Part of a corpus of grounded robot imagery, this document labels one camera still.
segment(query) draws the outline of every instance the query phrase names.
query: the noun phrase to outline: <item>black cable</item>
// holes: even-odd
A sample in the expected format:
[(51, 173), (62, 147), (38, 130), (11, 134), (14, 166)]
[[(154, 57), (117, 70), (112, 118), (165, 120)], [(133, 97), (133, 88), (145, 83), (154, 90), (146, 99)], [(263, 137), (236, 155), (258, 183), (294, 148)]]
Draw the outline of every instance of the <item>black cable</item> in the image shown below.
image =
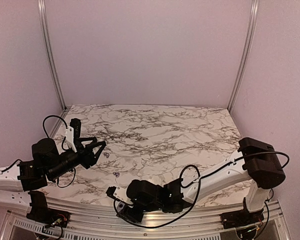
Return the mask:
[[(195, 170), (198, 173), (198, 177), (200, 177), (199, 169), (195, 165), (191, 165), (191, 166), (188, 165), (188, 166), (186, 166), (184, 168), (184, 170), (187, 169), (187, 168), (190, 168), (190, 167), (195, 168)], [(195, 195), (194, 201), (193, 201), (192, 205), (190, 206), (190, 208), (185, 213), (183, 213), (182, 215), (178, 216), (177, 218), (175, 218), (175, 219), (173, 219), (173, 220), (171, 220), (169, 222), (166, 222), (166, 223), (158, 225), (158, 226), (143, 226), (143, 225), (139, 225), (139, 224), (136, 224), (134, 222), (131, 222), (131, 221), (125, 219), (124, 217), (121, 217), (120, 213), (118, 212), (118, 210), (116, 208), (116, 200), (113, 201), (113, 208), (114, 208), (116, 214), (118, 215), (118, 217), (120, 217), (121, 219), (123, 219), (128, 224), (131, 224), (131, 225), (133, 225), (135, 227), (144, 228), (144, 229), (157, 229), (157, 228), (161, 228), (161, 227), (167, 226), (169, 224), (172, 224), (175, 221), (177, 221), (177, 220), (181, 219), (182, 217), (184, 217), (185, 215), (187, 215), (194, 208), (194, 206), (195, 206), (195, 204), (196, 204), (196, 202), (198, 200), (199, 193), (200, 193), (200, 188), (201, 188), (201, 181), (198, 181), (198, 190), (196, 191), (196, 195)]]
[(62, 150), (67, 151), (69, 149), (65, 149), (65, 147), (64, 147), (65, 141), (66, 141), (66, 137), (64, 137), (63, 140), (62, 140), (61, 148), (62, 148)]
[(18, 161), (22, 162), (20, 159), (15, 160), (10, 166), (8, 166), (7, 168), (1, 170), (0, 172), (4, 173), (6, 171), (8, 171), (10, 168), (12, 168)]
[(272, 195), (271, 195), (271, 197), (269, 198), (269, 199), (267, 199), (266, 201), (267, 202), (270, 202), (270, 200), (271, 199), (273, 199), (274, 198), (274, 196), (275, 196), (275, 191), (274, 191), (274, 189), (273, 188), (271, 188), (271, 190), (270, 190), (271, 192), (272, 192)]
[(46, 137), (47, 137), (48, 139), (49, 139), (50, 137), (49, 137), (49, 135), (48, 135), (48, 133), (47, 133), (47, 130), (46, 130), (46, 127), (45, 127), (45, 122), (46, 122), (46, 120), (49, 119), (49, 118), (57, 118), (57, 119), (60, 119), (60, 120), (64, 123), (65, 128), (66, 128), (66, 129), (68, 128), (68, 125), (67, 125), (66, 121), (65, 121), (62, 117), (60, 117), (60, 116), (58, 116), (58, 115), (49, 115), (49, 116), (46, 116), (45, 119), (44, 119), (43, 122), (42, 122), (42, 127), (43, 127), (43, 131), (44, 131), (44, 133), (45, 133), (45, 135), (46, 135)]
[(66, 186), (59, 186), (59, 178), (56, 180), (56, 185), (57, 185), (59, 188), (64, 189), (64, 188), (66, 188), (66, 187), (69, 187), (69, 186), (74, 182), (77, 171), (76, 171), (75, 168), (74, 168), (73, 170), (74, 170), (73, 178), (72, 178), (72, 181), (71, 181), (68, 185), (66, 185)]
[[(254, 157), (254, 156), (264, 155), (264, 154), (277, 154), (277, 155), (283, 155), (283, 156), (285, 156), (285, 157), (287, 158), (287, 161), (286, 161), (286, 163), (282, 166), (282, 168), (284, 168), (285, 166), (287, 166), (287, 164), (288, 164), (289, 161), (290, 161), (289, 155), (286, 154), (286, 153), (284, 153), (284, 152), (281, 152), (281, 151), (262, 151), (262, 152), (252, 153), (252, 154), (248, 154), (248, 155), (244, 155), (244, 156), (238, 157), (238, 158), (234, 159), (234, 162), (237, 162), (237, 161), (242, 160), (242, 159), (244, 159), (244, 158), (249, 158), (249, 157)], [(225, 167), (231, 165), (232, 163), (233, 163), (232, 161), (229, 161), (229, 162), (226, 163), (225, 165), (219, 167), (217, 170), (215, 170), (215, 171), (213, 171), (213, 172), (211, 172), (211, 173), (209, 173), (209, 174), (207, 174), (207, 175), (205, 175), (205, 176), (200, 177), (200, 180), (201, 180), (201, 179), (204, 179), (204, 178), (207, 178), (207, 177), (210, 177), (210, 176), (212, 176), (213, 174), (216, 174), (217, 172), (219, 172), (220, 170), (224, 169)], [(190, 186), (191, 186), (192, 184), (194, 184), (194, 183), (195, 183), (195, 182), (192, 181), (192, 182), (190, 182), (190, 183), (189, 183), (188, 185), (186, 185), (186, 186), (182, 186), (182, 185), (181, 185), (181, 187), (184, 188), (184, 189), (186, 189), (186, 188), (190, 187)]]
[(64, 234), (64, 228), (61, 225), (58, 225), (61, 228), (61, 234), (56, 240), (60, 240), (62, 238), (62, 235)]
[(270, 215), (269, 207), (268, 207), (267, 202), (264, 202), (264, 204), (265, 204), (265, 207), (266, 207), (266, 210), (267, 210), (266, 222), (265, 222), (264, 227), (261, 229), (259, 234), (254, 239), (257, 239), (263, 233), (263, 231), (266, 229), (266, 226), (268, 225), (268, 222), (269, 222), (269, 215)]
[(234, 161), (239, 161), (241, 159), (244, 158), (249, 158), (249, 157), (254, 157), (254, 156), (258, 156), (258, 155), (264, 155), (264, 154), (277, 154), (277, 155), (283, 155), (286, 157), (286, 163), (282, 166), (282, 168), (284, 168), (285, 166), (288, 165), (288, 163), (290, 162), (290, 157), (288, 154), (281, 152), (281, 151), (262, 151), (262, 152), (256, 152), (256, 153), (252, 153), (252, 154), (248, 154), (248, 155), (244, 155), (241, 157), (236, 158)]
[[(196, 173), (198, 174), (198, 176), (200, 176), (200, 172), (199, 172), (199, 169), (197, 168), (197, 166), (196, 166), (196, 165), (193, 165), (193, 164), (190, 164), (190, 165), (188, 165), (188, 166), (186, 166), (186, 167), (184, 167), (184, 168), (182, 169), (182, 171), (180, 172), (180, 175), (179, 175), (179, 179), (182, 179), (182, 175), (184, 174), (185, 170), (187, 170), (188, 168), (194, 168), (194, 169), (196, 170)], [(185, 188), (191, 186), (193, 183), (194, 183), (194, 182), (192, 181), (192, 182), (189, 183), (187, 186), (183, 186), (183, 185), (182, 185), (182, 182), (180, 182), (180, 186), (181, 186), (181, 188), (185, 189)]]

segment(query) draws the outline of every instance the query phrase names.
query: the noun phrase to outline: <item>metal rail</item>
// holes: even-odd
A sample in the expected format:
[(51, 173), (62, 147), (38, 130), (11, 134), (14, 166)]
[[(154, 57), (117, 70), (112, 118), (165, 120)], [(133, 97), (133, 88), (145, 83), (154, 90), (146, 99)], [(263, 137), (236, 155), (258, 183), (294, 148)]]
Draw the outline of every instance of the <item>metal rail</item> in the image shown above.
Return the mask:
[(250, 53), (250, 50), (252, 47), (252, 42), (253, 42), (255, 30), (256, 30), (258, 8), (259, 8), (259, 0), (252, 0), (248, 30), (247, 30), (247, 34), (246, 34), (242, 58), (241, 58), (239, 69), (238, 69), (238, 72), (237, 72), (237, 75), (235, 78), (235, 82), (234, 82), (234, 86), (233, 86), (232, 93), (230, 96), (230, 100), (229, 100), (229, 103), (227, 106), (227, 109), (230, 114), (234, 108), (234, 105), (235, 105), (235, 102), (236, 102), (236, 99), (237, 99), (237, 96), (239, 93), (240, 85), (242, 83), (244, 73), (246, 70), (247, 60), (248, 60), (248, 56), (249, 56), (249, 53)]
[[(157, 228), (144, 229), (129, 225), (122, 219), (116, 217), (112, 207), (91, 204), (76, 203), (66, 200), (47, 198), (48, 206), (54, 209), (65, 210), (71, 213), (69, 223), (64, 229), (62, 239), (66, 240), (221, 240), (223, 232), (234, 229), (223, 229), (220, 214), (240, 210), (242, 204), (224, 205), (218, 207), (195, 207), (184, 218), (179, 219), (171, 225)], [(278, 231), (279, 239), (290, 239), (286, 223), (283, 218), (278, 201), (268, 204), (270, 221), (274, 221)], [(23, 228), (35, 233), (42, 233), (41, 223), (25, 218), (21, 212), (9, 212), (6, 218), (0, 239), (9, 239), (13, 226)], [(176, 218), (178, 214), (167, 214), (162, 212), (151, 212), (144, 216), (142, 223), (147, 226), (168, 222)], [(46, 236), (59, 236), (60, 228), (48, 228), (43, 230)]]
[(64, 96), (61, 91), (61, 86), (57, 74), (57, 68), (53, 56), (53, 51), (50, 42), (49, 36), (49, 29), (48, 29), (48, 21), (47, 21), (47, 14), (46, 14), (46, 4), (45, 0), (38, 0), (38, 8), (40, 14), (40, 22), (41, 22), (41, 29), (43, 33), (43, 40), (45, 44), (45, 50), (48, 58), (48, 63), (51, 71), (52, 81), (55, 88), (56, 96), (62, 111), (67, 109)]

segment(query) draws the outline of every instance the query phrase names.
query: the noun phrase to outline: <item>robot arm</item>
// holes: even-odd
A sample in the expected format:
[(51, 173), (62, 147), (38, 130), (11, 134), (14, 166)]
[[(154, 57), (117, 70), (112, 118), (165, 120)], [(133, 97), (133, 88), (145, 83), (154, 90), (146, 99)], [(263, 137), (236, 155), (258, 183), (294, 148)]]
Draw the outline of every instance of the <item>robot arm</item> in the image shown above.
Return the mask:
[(248, 195), (243, 200), (243, 210), (221, 215), (225, 229), (245, 226), (264, 219), (264, 202), (271, 188), (281, 184), (286, 176), (273, 146), (252, 138), (239, 141), (240, 148), (229, 158), (200, 173), (196, 179), (178, 178), (164, 186), (146, 180), (133, 180), (127, 189), (109, 187), (107, 195), (121, 201), (119, 217), (140, 223), (144, 212), (161, 210), (179, 213), (197, 200), (233, 184), (251, 180)]
[[(96, 137), (80, 137), (81, 121), (73, 118), (66, 129), (68, 149), (59, 154), (52, 138), (43, 138), (32, 145), (31, 161), (16, 160), (10, 167), (0, 168), (0, 190), (32, 191), (48, 185), (81, 164), (85, 169), (95, 165), (106, 147), (105, 141)], [(83, 142), (91, 141), (86, 146)], [(100, 147), (94, 154), (93, 149)]]
[(81, 121), (73, 118), (66, 129), (68, 149), (59, 153), (51, 138), (43, 138), (32, 145), (31, 161), (16, 160), (7, 168), (0, 168), (0, 206), (27, 212), (28, 219), (53, 227), (58, 223), (65, 227), (69, 212), (48, 208), (43, 192), (34, 191), (48, 185), (81, 164), (88, 169), (95, 165), (106, 147), (105, 141), (96, 137), (80, 137)]

